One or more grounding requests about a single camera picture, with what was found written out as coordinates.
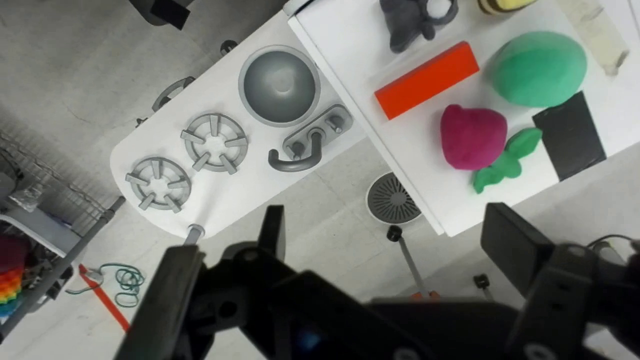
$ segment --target sink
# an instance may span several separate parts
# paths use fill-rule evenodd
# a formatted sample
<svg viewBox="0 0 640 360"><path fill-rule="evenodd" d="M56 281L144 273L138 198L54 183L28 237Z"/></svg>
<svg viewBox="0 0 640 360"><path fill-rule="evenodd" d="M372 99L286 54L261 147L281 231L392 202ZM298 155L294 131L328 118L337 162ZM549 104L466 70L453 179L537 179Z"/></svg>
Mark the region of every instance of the sink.
<svg viewBox="0 0 640 360"><path fill-rule="evenodd" d="M321 86L315 64L298 50L270 45L248 58L240 73L240 97L265 123L296 125L319 102Z"/></svg>

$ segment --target colorful object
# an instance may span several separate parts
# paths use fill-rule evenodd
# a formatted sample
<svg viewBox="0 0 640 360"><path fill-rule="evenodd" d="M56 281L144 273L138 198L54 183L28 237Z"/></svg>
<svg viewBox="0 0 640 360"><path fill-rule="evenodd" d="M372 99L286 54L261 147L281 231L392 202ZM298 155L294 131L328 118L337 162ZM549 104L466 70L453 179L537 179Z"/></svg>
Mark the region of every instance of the colorful object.
<svg viewBox="0 0 640 360"><path fill-rule="evenodd" d="M475 190L482 194L487 186L501 183L505 177L518 177L523 174L521 157L531 155L541 139L543 131L539 128L528 128L512 136L505 154L492 166L475 174Z"/></svg>
<svg viewBox="0 0 640 360"><path fill-rule="evenodd" d="M19 308L19 303L20 303L20 296L9 303L0 303L0 318L13 315Z"/></svg>
<svg viewBox="0 0 640 360"><path fill-rule="evenodd" d="M490 166L505 150L507 118L488 107L449 106L440 123L443 152L459 170Z"/></svg>
<svg viewBox="0 0 640 360"><path fill-rule="evenodd" d="M528 32L492 58L488 77L512 104L550 107L573 97L587 76L583 45L556 32Z"/></svg>
<svg viewBox="0 0 640 360"><path fill-rule="evenodd" d="M24 265L0 271L0 305L14 301L23 292Z"/></svg>
<svg viewBox="0 0 640 360"><path fill-rule="evenodd" d="M485 14L512 14L537 0L479 0L479 6Z"/></svg>
<svg viewBox="0 0 640 360"><path fill-rule="evenodd" d="M434 97L480 70L469 41L460 41L376 92L388 120Z"/></svg>

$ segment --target black toy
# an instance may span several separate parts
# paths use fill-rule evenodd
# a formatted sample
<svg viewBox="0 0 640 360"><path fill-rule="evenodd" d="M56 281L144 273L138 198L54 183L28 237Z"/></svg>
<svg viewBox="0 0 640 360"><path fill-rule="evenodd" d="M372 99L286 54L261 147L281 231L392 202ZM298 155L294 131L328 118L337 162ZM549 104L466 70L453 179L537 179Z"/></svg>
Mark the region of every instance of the black toy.
<svg viewBox="0 0 640 360"><path fill-rule="evenodd" d="M449 24L459 14L459 0L443 17L428 14L428 0L380 0L387 17L392 51L404 51L423 34L427 39L437 37L437 25Z"/></svg>

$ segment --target metal pole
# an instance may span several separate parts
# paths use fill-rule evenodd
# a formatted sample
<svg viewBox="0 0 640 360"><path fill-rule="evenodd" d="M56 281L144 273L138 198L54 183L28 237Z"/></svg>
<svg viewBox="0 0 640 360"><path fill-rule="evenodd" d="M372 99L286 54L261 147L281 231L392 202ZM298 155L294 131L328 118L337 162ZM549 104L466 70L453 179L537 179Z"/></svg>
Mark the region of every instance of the metal pole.
<svg viewBox="0 0 640 360"><path fill-rule="evenodd" d="M414 280L416 280L418 289L423 292L423 296L428 296L427 285L425 285L425 281L423 281L423 275L420 275L420 271L418 271L418 265L416 265L412 254L408 251L408 245L407 245L404 237L400 237L398 241L400 241L404 260L407 260L407 264L408 264L408 270L412 271L412 275L414 275Z"/></svg>
<svg viewBox="0 0 640 360"><path fill-rule="evenodd" d="M39 288L31 292L20 308L3 324L0 328L0 343L4 337L23 322L23 318L39 303L39 299L58 281L58 277L65 273L65 270L77 260L77 255L89 245L89 241L95 240L95 235L107 225L116 209L125 204L125 198L121 196L100 217L98 221L80 237L80 241L53 267Z"/></svg>

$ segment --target gray floor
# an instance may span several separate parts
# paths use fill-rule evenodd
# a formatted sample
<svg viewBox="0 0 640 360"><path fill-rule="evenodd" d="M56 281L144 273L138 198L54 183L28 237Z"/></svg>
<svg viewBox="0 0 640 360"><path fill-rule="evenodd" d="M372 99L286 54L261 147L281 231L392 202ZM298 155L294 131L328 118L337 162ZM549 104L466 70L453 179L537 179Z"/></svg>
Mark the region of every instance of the gray floor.
<svg viewBox="0 0 640 360"><path fill-rule="evenodd" d="M0 123L56 150L100 194L108 155L175 79L220 58L285 0L198 0L182 32L146 24L129 0L3 0Z"/></svg>
<svg viewBox="0 0 640 360"><path fill-rule="evenodd" d="M116 196L108 172L112 146L146 116L177 77L216 61L225 37L251 34L277 7L258 0L198 0L184 32L150 28L127 0L3 0L0 123L62 157L96 194ZM518 205L554 240L589 241L608 231L640 233L640 147L589 170ZM312 267L358 299L411 293L414 284L387 225L364 196L388 172L371 142L358 144L274 202L288 209L288 264ZM202 248L215 264L225 245L253 240L265 209L243 217ZM428 285L445 296L482 296L471 273L488 271L497 297L518 303L512 288L480 251L480 227L437 235L418 220L407 225ZM130 261L153 273L166 245L181 243L130 205L95 240L84 264ZM92 296L62 296L33 314L0 346L0 357L112 357L122 329ZM210 357L258 357L240 335L220 335Z"/></svg>

